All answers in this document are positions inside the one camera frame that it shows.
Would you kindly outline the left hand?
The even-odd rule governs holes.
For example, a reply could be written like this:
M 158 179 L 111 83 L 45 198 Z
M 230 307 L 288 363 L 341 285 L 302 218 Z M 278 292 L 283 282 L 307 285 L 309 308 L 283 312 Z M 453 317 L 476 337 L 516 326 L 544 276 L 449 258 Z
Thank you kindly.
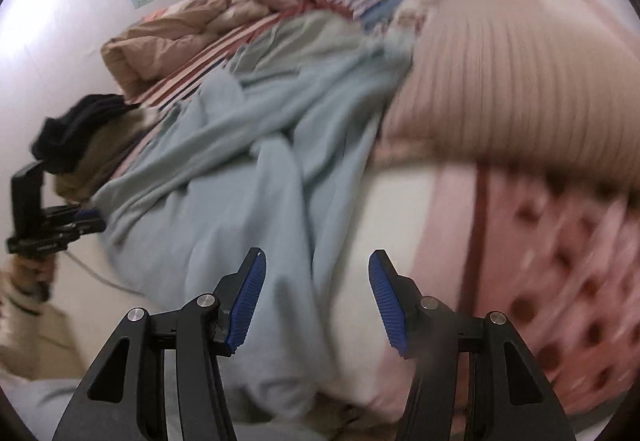
M 55 255 L 29 259 L 19 255 L 11 258 L 10 279 L 12 284 L 25 295 L 32 296 L 40 302 L 51 297 L 51 285 L 55 279 Z

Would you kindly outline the left forearm cream sleeve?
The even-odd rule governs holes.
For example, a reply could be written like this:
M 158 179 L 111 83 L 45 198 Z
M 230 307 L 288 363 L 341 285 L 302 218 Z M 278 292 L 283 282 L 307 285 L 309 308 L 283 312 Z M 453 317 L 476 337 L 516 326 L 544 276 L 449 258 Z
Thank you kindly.
M 84 373 L 67 315 L 18 291 L 1 272 L 1 386 L 4 390 Z

